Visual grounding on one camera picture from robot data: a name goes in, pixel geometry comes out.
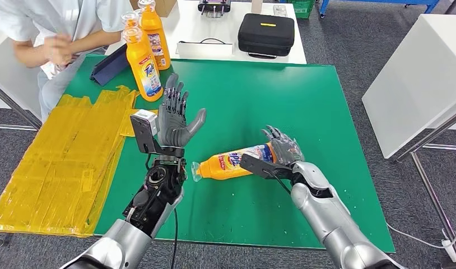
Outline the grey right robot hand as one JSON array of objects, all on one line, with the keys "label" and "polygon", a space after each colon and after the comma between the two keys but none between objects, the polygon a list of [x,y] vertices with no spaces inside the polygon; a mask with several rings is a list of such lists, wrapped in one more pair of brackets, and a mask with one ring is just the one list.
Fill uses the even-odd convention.
[{"label": "grey right robot hand", "polygon": [[295,139],[290,138],[276,127],[266,125],[266,128],[262,129],[262,132],[271,143],[276,156],[276,164],[291,166],[295,162],[305,161],[305,157]]}]

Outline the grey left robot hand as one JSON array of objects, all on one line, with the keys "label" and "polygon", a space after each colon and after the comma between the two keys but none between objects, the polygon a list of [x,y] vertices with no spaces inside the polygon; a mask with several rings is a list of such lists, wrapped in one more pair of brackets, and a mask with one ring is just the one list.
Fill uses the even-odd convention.
[{"label": "grey left robot hand", "polygon": [[187,122],[186,109],[189,96],[183,90],[179,75],[172,73],[164,87],[163,100],[158,109],[159,143],[163,146],[185,147],[206,121],[206,109],[201,108],[196,117]]}]

